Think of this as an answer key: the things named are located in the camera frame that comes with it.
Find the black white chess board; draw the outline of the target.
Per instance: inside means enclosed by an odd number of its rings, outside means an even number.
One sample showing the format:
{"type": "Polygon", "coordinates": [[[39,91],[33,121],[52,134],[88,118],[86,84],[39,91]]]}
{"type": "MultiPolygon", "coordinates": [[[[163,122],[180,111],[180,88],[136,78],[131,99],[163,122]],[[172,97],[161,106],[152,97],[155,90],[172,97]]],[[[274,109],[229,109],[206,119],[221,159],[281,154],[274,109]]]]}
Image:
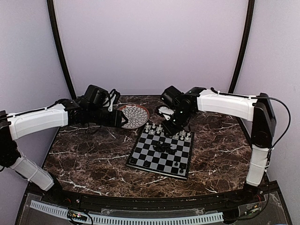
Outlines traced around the black white chess board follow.
{"type": "Polygon", "coordinates": [[[126,165],[179,180],[187,180],[194,132],[183,130],[166,137],[161,127],[147,122],[129,154],[126,165]]]}

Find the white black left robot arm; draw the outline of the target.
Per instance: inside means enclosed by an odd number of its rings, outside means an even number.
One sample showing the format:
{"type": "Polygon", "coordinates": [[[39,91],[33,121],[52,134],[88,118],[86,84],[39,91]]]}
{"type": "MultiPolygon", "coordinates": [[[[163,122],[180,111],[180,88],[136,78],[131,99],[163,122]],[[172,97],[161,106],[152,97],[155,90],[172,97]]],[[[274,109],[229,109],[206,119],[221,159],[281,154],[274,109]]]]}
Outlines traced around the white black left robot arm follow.
{"type": "Polygon", "coordinates": [[[28,112],[0,113],[0,167],[10,168],[48,191],[55,204],[66,201],[66,193],[49,172],[43,170],[41,160],[54,139],[58,128],[75,124],[95,123],[102,127],[120,128],[128,122],[120,110],[111,105],[99,106],[80,97],[60,99],[52,106],[28,112]]]}

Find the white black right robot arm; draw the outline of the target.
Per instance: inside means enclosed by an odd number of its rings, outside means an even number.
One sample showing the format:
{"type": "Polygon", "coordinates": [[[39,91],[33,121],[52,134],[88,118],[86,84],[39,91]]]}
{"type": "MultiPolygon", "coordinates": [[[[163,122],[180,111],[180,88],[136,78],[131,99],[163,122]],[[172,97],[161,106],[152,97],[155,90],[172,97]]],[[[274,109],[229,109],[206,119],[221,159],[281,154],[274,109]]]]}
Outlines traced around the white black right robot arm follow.
{"type": "Polygon", "coordinates": [[[250,203],[256,198],[256,187],[261,184],[268,167],[277,124],[269,96],[265,93],[258,96],[238,95],[202,87],[193,87],[183,93],[170,86],[160,98],[169,108],[169,112],[161,112],[165,117],[162,127],[166,136],[182,131],[192,114],[197,112],[220,113],[240,120],[244,133],[249,135],[252,155],[246,176],[248,186],[240,191],[239,199],[243,203],[250,203]]]}

